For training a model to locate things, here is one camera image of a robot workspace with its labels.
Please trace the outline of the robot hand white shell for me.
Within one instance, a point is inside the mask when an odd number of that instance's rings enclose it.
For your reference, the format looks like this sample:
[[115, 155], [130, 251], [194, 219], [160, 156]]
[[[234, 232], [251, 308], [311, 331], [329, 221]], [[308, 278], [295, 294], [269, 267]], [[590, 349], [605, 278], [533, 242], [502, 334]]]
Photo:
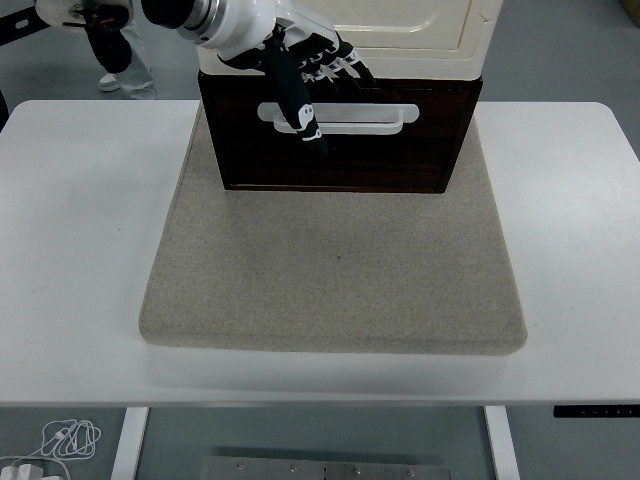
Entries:
[[333, 23], [295, 1], [218, 1], [198, 28], [196, 43], [231, 68], [263, 73], [284, 119], [319, 158], [329, 147], [309, 88], [352, 98], [375, 85]]

